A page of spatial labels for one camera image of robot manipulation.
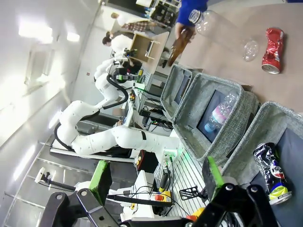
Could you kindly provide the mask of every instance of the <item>orange button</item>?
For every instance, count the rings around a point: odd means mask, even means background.
[[[196,215],[187,215],[186,218],[192,221],[197,221],[198,219]]]
[[[156,201],[163,201],[164,197],[163,197],[163,195],[155,195],[155,200]]]

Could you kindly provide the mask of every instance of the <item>blue bottle cap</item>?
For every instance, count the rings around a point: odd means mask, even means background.
[[[209,123],[207,123],[205,126],[204,126],[204,129],[205,131],[207,131],[208,133],[211,133],[215,130],[214,127],[212,127]]]

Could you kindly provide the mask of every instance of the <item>soda can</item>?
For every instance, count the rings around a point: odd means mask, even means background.
[[[281,71],[284,32],[276,27],[266,30],[267,49],[262,59],[262,69],[268,73],[278,74]]]

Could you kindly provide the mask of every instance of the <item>bottle label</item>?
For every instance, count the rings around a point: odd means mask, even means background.
[[[229,116],[230,114],[230,110],[226,110],[227,111],[227,116]],[[224,124],[227,117],[225,117],[223,114],[221,114],[220,108],[217,106],[214,111],[212,112],[213,117],[215,118],[215,120],[217,122],[219,122],[220,124]]]

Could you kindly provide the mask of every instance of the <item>dark hair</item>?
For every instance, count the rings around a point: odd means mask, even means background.
[[[112,39],[110,38],[110,32],[106,32],[106,36],[102,40],[103,45],[110,43],[111,41]]]

